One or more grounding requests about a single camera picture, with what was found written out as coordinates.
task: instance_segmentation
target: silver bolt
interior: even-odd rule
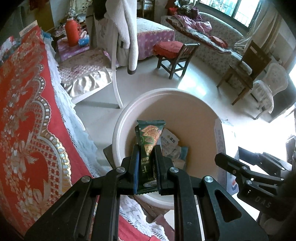
[[[126,169],[125,169],[124,167],[118,167],[118,168],[116,168],[116,171],[117,171],[118,173],[123,173],[123,172],[126,171]]]
[[[91,178],[89,176],[84,176],[84,177],[81,178],[81,181],[83,183],[88,183],[90,180],[91,180]]]
[[[206,177],[205,177],[205,181],[206,181],[207,183],[212,183],[213,180],[214,180],[214,179],[213,179],[211,176],[206,176]]]
[[[172,172],[172,173],[176,173],[178,171],[179,171],[179,169],[177,167],[171,167],[170,168],[170,172]]]

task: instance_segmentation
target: white floor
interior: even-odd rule
[[[139,95],[157,88],[178,88],[188,91],[205,101],[222,119],[228,119],[234,126],[239,146],[252,152],[267,152],[286,160],[285,142],[295,133],[294,116],[280,116],[267,123],[263,116],[253,120],[259,114],[257,102],[247,96],[234,106],[237,97],[235,89],[224,83],[219,89],[216,85],[221,79],[210,67],[197,58],[193,58],[182,81],[175,75],[168,79],[168,73],[156,69],[157,58],[151,57],[138,64],[137,72],[128,75],[126,67],[117,70],[118,89],[126,106]],[[98,147],[98,161],[109,166],[103,149],[112,143],[113,130],[122,109],[115,109],[116,100],[112,85],[80,102],[75,107],[87,132]]]

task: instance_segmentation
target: chair backrest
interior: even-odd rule
[[[180,59],[187,59],[187,58],[191,58],[193,56],[193,54],[195,53],[195,51],[197,50],[198,46],[200,44],[183,44],[183,46],[181,47],[177,58]]]
[[[242,57],[242,61],[252,69],[250,77],[254,80],[265,69],[271,58],[252,40]]]
[[[284,67],[278,63],[271,63],[262,81],[268,85],[275,96],[288,87],[289,75]]]

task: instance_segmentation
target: window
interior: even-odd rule
[[[199,2],[225,13],[246,27],[251,27],[260,7],[260,0],[199,0]]]

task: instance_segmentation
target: white plastic chair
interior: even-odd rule
[[[252,94],[260,103],[258,109],[261,109],[263,106],[265,107],[265,110],[259,113],[255,120],[264,113],[271,113],[273,111],[273,97],[288,87],[288,79],[289,76],[284,67],[278,63],[271,63],[262,81],[257,80],[254,82]]]

